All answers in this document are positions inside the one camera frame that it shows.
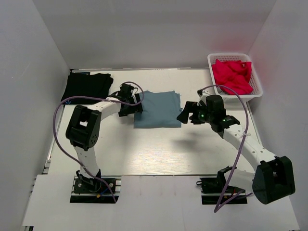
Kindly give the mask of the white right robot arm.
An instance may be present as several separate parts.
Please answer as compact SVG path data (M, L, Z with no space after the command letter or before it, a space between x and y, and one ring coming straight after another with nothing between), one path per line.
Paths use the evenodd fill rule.
M187 101L177 120L183 124L208 123L223 140L240 151L253 172L227 166L214 178L201 178L196 184L204 194L229 193L242 196L249 191L262 204L269 204L295 193L293 165L286 156L277 156L252 138L240 121L228 115L219 95L202 95L197 102Z

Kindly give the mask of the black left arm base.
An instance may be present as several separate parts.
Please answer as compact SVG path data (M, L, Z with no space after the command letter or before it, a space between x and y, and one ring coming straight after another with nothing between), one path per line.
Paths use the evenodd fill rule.
M121 177L106 176L102 179L108 186L96 179L84 178L78 170L74 176L70 195L73 204L115 204L120 196Z

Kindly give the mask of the teal blue t-shirt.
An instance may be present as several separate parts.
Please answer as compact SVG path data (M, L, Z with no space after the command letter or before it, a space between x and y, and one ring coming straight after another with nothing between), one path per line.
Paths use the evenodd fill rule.
M141 113L134 115L134 128L180 128L180 94L175 91L144 92Z

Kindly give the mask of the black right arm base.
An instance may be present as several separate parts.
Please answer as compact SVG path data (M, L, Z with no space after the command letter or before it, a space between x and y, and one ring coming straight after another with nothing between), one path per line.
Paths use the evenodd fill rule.
M223 186L220 186L216 177L210 176L200 178L196 182L196 186L201 189L202 205L215 205L218 202ZM242 189L228 186L221 200L221 203L225 202L232 196L236 195ZM247 196L243 191L238 197L227 203L228 205L244 205L247 204Z

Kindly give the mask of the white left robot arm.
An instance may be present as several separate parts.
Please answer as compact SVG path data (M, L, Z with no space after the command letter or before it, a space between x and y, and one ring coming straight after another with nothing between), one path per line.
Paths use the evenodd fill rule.
M77 105L66 129L65 136L74 147L80 162L79 176L87 178L85 186L91 192L97 192L102 186L100 169L96 162L94 146L98 141L101 122L109 116L119 117L142 112L141 95L134 92L140 88L135 83L127 81L121 84L119 91L105 99L97 100L95 104Z

